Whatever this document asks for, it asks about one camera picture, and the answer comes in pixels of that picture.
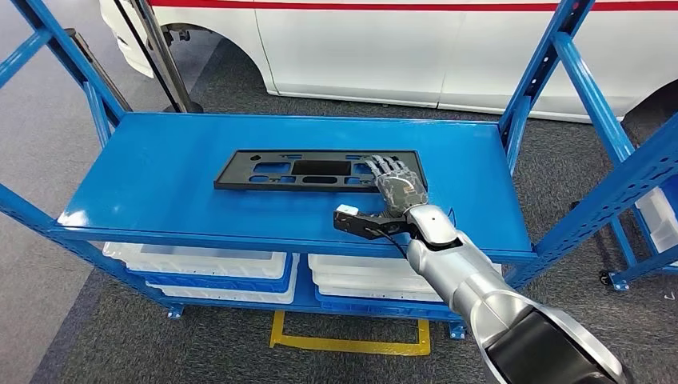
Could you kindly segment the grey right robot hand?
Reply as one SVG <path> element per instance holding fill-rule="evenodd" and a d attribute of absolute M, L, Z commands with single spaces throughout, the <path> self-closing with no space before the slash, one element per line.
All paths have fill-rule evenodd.
<path fill-rule="evenodd" d="M 416 172 L 392 157 L 372 155 L 365 161 L 385 202 L 383 218 L 399 218 L 414 206 L 429 203 L 428 192 Z"/>

